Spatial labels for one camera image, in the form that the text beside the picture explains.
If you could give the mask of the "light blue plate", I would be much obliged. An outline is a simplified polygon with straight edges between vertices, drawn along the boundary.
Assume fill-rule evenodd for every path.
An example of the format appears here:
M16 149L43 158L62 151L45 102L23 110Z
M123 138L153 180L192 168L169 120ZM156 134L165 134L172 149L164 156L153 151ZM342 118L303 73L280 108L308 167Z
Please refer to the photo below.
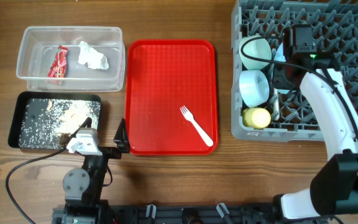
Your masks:
M276 54L274 56L274 60L279 62L286 62L286 58L283 54L283 44L279 45ZM285 89L277 89L277 91L281 94L287 94L289 92L289 90L285 90Z

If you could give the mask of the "white plastic spoon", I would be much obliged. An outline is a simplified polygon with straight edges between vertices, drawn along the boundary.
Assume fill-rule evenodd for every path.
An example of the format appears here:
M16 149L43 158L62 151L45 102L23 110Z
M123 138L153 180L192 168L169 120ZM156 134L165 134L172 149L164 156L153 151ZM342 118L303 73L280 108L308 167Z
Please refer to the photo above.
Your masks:
M280 105L279 105L279 95L278 90L276 88L273 89L273 96L275 98L273 102L273 120L278 121L280 119Z

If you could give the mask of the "light blue bowl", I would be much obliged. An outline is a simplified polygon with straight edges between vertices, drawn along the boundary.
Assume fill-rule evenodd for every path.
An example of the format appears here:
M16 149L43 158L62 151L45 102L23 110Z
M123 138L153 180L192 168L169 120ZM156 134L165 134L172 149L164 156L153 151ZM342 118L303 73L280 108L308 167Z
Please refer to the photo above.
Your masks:
M247 107L258 107L269 99L269 82L262 71L245 70L239 77L239 91Z

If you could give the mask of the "green bowl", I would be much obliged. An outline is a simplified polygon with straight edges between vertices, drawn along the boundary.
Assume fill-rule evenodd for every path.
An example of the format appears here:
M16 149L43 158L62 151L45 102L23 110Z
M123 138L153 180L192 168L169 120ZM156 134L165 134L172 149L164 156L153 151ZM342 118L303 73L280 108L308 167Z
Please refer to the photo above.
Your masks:
M248 40L256 37L260 37L260 35L244 37L239 42L239 55L244 67L247 70L261 70L265 68L269 63L249 59L245 57L242 52L255 58L261 58L265 60L270 60L272 58L272 51L266 39L253 40L247 45L244 45Z

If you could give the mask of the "yellow cup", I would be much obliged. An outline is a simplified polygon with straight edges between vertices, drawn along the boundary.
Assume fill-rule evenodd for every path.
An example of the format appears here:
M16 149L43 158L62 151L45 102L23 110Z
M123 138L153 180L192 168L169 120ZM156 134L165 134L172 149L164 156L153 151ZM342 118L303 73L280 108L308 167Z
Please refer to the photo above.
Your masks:
M263 129L271 122L270 113L264 108L247 108L242 112L244 126Z

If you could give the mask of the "white plastic fork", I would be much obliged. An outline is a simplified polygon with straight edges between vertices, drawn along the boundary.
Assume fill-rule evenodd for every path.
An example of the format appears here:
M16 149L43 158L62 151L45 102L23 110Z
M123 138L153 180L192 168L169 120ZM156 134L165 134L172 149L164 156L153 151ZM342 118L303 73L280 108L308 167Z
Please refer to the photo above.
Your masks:
M209 147L213 146L214 144L213 140L208 136L208 134L204 131L204 129L195 121L191 111L185 105L180 107L180 111L183 117L195 127L196 131L198 132L204 143Z

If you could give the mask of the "white tissue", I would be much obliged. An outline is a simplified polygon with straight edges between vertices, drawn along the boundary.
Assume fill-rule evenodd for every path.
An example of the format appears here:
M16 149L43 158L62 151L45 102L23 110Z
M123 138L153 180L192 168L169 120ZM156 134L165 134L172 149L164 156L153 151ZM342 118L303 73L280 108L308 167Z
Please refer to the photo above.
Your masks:
M79 64L87 64L88 68L90 69L107 70L109 68L106 56L92 48L88 43L81 41L79 44L79 48Z

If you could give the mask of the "red snack wrapper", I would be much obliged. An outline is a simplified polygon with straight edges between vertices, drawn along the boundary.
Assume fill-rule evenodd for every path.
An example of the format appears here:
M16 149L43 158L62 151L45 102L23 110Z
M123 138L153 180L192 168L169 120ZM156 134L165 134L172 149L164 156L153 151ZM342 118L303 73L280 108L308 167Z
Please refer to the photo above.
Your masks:
M63 78L67 69L67 53L68 48L59 45L55 59L48 71L48 78Z

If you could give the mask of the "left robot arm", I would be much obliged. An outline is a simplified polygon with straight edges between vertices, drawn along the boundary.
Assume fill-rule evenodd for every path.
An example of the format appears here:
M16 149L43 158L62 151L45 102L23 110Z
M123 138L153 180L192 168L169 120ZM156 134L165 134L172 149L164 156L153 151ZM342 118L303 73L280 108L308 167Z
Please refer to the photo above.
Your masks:
M52 223L116 223L116 216L107 200L101 199L110 159L120 159L131 150L126 131L126 121L121 119L114 137L115 147L99 145L98 132L91 127L91 118L70 136L66 149L70 153L84 156L83 165L72 169L63 178L65 207L61 212L53 211Z

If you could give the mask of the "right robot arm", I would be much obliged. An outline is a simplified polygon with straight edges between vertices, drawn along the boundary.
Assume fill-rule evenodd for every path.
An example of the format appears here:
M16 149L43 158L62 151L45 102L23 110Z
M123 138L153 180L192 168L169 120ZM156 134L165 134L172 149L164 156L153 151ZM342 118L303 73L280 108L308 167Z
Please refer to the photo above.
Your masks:
M281 217L298 221L357 214L358 114L337 60L330 54L298 54L294 61L275 61L274 65L312 107L328 155L307 189L277 198Z

